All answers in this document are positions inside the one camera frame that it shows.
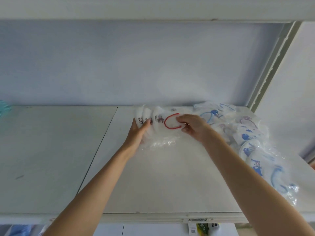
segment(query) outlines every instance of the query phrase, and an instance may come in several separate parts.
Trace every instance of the red curved handle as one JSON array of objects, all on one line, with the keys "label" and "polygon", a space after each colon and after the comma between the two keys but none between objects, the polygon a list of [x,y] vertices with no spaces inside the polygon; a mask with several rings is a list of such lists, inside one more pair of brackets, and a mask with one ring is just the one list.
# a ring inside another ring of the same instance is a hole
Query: red curved handle
[{"label": "red curved handle", "polygon": [[168,119],[168,118],[170,118],[170,117],[172,117],[172,116],[174,116],[174,115],[178,115],[179,113],[175,113],[175,114],[172,114],[172,115],[169,115],[165,120],[164,120],[164,126],[166,127],[166,128],[168,128],[168,129],[170,129],[170,130],[174,130],[174,129],[177,129],[177,128],[181,128],[181,126],[178,126],[178,127],[168,127],[167,125],[166,125],[166,120]]}]

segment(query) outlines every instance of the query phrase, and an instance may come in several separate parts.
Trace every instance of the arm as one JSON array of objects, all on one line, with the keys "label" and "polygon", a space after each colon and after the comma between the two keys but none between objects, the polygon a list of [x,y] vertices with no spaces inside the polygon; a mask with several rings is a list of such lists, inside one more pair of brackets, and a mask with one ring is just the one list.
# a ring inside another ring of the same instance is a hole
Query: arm
[{"label": "arm", "polygon": [[128,159],[135,154],[149,126],[150,120],[147,120],[138,129],[135,119],[133,120],[124,144],[61,212],[43,236],[93,235]]},{"label": "arm", "polygon": [[199,116],[183,115],[183,131],[200,141],[239,207],[259,236],[314,236],[303,217],[262,177],[251,169]]}]

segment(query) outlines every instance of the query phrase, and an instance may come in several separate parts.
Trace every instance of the person's right arm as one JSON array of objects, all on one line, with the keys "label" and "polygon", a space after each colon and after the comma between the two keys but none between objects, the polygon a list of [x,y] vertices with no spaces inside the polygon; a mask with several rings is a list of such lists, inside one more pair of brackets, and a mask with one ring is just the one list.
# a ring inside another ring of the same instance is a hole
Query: person's right arm
[{"label": "person's right arm", "polygon": [[183,131],[200,141],[259,236],[315,236],[314,230],[273,187],[251,169],[202,118],[177,117]]}]

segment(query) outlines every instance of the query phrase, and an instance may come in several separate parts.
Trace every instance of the barcode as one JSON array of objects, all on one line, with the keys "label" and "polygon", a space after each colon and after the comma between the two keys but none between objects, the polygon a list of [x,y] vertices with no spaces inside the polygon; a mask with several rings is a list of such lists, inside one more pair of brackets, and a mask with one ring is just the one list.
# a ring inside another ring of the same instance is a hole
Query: barcode
[{"label": "barcode", "polygon": [[189,219],[188,221],[207,221],[207,218],[204,218],[204,219]]}]

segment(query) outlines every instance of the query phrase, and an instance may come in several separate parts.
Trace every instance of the person's left arm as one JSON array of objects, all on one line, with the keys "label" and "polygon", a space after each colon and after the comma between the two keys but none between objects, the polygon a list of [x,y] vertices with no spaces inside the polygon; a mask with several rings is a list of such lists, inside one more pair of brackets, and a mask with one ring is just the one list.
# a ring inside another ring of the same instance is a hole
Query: person's left arm
[{"label": "person's left arm", "polygon": [[141,128],[133,120],[124,144],[61,212],[43,236],[93,235],[127,161],[135,154],[149,126],[149,119]]}]

